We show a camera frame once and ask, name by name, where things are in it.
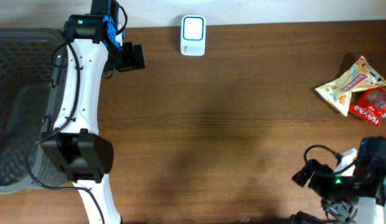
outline snack package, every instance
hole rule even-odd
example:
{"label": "snack package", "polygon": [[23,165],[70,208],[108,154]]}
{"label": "snack package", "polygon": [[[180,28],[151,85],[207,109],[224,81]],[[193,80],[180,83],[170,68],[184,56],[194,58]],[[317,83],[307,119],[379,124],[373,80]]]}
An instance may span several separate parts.
{"label": "snack package", "polygon": [[386,81],[361,56],[341,77],[315,90],[342,115],[347,116],[352,92],[379,86],[386,86]]}
{"label": "snack package", "polygon": [[380,118],[386,117],[386,89],[379,87],[367,90],[356,105],[349,105],[349,112],[380,126]]}

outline brown table surface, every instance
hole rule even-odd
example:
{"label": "brown table surface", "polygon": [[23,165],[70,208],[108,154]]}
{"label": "brown table surface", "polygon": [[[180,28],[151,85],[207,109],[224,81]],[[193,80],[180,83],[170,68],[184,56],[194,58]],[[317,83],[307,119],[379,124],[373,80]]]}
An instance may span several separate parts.
{"label": "brown table surface", "polygon": [[[303,151],[339,152],[377,128],[332,109],[313,88],[361,55],[386,78],[386,21],[210,26],[203,57],[179,51],[180,28],[128,29],[145,70],[103,80],[100,135],[111,141],[111,188],[124,221],[219,223],[324,218],[291,176]],[[321,162],[332,157],[313,152]],[[0,223],[88,223],[78,192],[0,195]]]}

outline plastic bin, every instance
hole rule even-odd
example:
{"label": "plastic bin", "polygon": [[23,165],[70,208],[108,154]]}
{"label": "plastic bin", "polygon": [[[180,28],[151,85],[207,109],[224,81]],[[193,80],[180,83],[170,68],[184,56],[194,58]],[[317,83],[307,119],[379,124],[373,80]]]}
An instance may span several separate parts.
{"label": "plastic bin", "polygon": [[[56,30],[0,29],[0,194],[38,187],[24,167],[24,153],[42,131],[52,130],[61,107],[67,69],[54,68],[50,59],[63,42]],[[57,64],[64,55],[62,49]],[[40,146],[29,163],[43,183],[67,182]]]}

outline red wrapper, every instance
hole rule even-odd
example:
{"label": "red wrapper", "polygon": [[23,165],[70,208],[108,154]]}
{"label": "red wrapper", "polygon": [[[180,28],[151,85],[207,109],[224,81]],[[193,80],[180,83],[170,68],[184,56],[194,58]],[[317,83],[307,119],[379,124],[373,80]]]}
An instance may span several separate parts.
{"label": "red wrapper", "polygon": [[380,118],[386,115],[386,89],[378,87],[367,90],[356,105],[349,105],[349,112],[380,126]]}

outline yellow snack bag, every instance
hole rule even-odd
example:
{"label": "yellow snack bag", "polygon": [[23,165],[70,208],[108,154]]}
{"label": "yellow snack bag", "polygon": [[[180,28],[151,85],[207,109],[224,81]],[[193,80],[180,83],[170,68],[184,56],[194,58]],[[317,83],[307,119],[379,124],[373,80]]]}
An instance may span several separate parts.
{"label": "yellow snack bag", "polygon": [[347,116],[351,94],[379,86],[386,86],[386,81],[361,56],[351,68],[336,80],[317,87],[315,90],[342,115]]}

